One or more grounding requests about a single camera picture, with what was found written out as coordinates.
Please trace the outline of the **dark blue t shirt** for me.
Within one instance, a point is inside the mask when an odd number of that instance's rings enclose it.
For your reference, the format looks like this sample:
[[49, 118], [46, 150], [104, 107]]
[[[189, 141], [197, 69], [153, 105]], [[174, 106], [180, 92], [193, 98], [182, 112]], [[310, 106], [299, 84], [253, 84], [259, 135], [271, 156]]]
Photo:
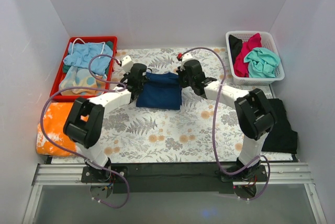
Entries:
[[137, 107], [180, 110], [182, 88], [178, 75], [171, 72], [165, 74], [147, 72], [147, 78], [148, 82], [137, 98]]

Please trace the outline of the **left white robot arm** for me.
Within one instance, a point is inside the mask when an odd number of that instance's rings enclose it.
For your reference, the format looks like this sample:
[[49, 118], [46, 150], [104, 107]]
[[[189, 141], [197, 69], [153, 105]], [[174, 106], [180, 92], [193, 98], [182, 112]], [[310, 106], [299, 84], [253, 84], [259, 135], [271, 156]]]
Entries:
[[104, 116], [113, 110], [130, 104], [143, 91], [148, 81], [147, 66], [131, 63], [124, 67], [121, 80], [127, 88], [117, 85], [111, 92], [85, 99], [79, 97], [73, 103], [65, 121], [63, 132], [85, 156], [89, 172], [100, 182], [111, 178], [111, 161], [104, 153], [99, 139]]

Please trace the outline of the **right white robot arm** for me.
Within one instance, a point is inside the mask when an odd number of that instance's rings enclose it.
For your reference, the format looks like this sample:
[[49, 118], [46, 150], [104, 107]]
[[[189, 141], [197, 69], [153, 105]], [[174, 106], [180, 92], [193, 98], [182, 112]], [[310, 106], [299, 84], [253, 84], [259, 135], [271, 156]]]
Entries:
[[235, 165], [227, 169], [220, 166], [219, 170], [226, 177], [250, 180], [260, 166], [265, 139], [276, 123], [269, 100], [259, 88], [246, 91], [206, 77], [200, 62], [193, 57], [179, 57], [178, 61], [181, 63], [177, 68], [181, 87], [190, 87], [196, 95], [236, 111], [243, 132], [242, 149]]

